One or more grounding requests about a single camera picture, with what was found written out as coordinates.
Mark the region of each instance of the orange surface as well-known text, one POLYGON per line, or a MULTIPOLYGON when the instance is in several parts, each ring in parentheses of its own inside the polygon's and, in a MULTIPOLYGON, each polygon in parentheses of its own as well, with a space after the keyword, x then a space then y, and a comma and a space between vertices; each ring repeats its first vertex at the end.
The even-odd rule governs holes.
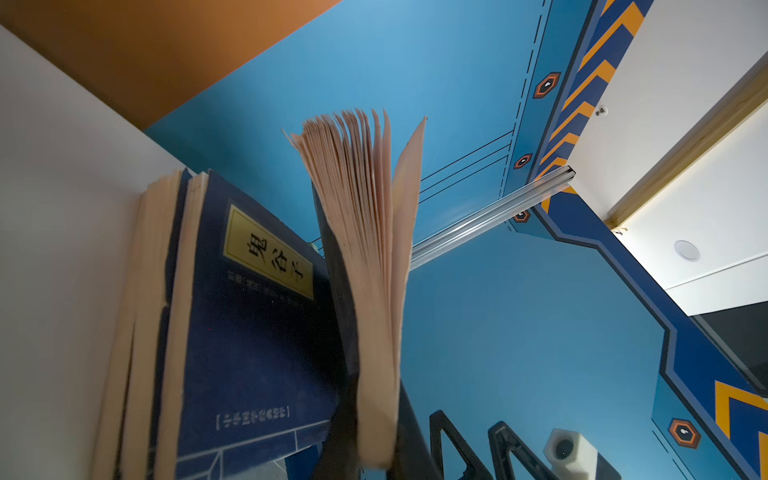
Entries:
POLYGON ((4 0, 0 23, 139 128, 339 0, 4 0))

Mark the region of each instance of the white ceiling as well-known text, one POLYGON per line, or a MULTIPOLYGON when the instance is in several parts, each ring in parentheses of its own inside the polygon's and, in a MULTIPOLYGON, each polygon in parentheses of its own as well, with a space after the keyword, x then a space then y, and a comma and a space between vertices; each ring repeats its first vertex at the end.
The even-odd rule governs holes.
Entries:
POLYGON ((764 0, 655 0, 568 164, 602 219, 768 50, 764 0))
MULTIPOLYGON (((768 2, 655 0, 568 163, 601 218, 768 50, 768 2)), ((768 107, 624 224, 619 237, 688 315, 768 300, 768 107), (696 245, 688 262, 677 240, 696 245)))

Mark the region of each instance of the round hole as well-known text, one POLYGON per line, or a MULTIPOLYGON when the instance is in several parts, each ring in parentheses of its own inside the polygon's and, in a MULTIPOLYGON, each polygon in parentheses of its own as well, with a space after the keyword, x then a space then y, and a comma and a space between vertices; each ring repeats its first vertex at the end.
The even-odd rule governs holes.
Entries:
POLYGON ((562 439, 554 446, 554 457, 557 460, 565 460, 574 451, 574 443, 571 439, 562 439))
POLYGON ((696 245, 685 240, 678 240, 675 242, 674 251, 680 255, 680 258, 688 260, 689 262, 695 262, 701 258, 701 253, 699 253, 699 249, 696 248, 696 245))

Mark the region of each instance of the blue book cover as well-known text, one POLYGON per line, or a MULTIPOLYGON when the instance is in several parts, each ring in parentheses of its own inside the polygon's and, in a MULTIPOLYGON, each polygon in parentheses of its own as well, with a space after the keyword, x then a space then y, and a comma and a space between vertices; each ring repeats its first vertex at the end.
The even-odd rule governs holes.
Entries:
MULTIPOLYGON (((220 479, 324 440, 346 371, 325 260, 220 175, 209 172, 207 186, 199 177, 184 211, 185 223, 199 214, 194 273, 183 274, 182 226, 169 330, 174 357, 188 319, 174 478, 220 479)), ((171 358, 165 370, 155 478, 164 425, 179 415, 181 369, 171 358)))

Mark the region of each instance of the silver metal bar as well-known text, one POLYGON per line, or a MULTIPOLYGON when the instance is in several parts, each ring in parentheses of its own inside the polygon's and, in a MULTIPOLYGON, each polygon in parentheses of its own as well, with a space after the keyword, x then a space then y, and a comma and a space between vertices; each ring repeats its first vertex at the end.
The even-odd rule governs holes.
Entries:
POLYGON ((411 270, 565 190, 575 175, 572 168, 560 167, 418 242, 413 246, 411 270))

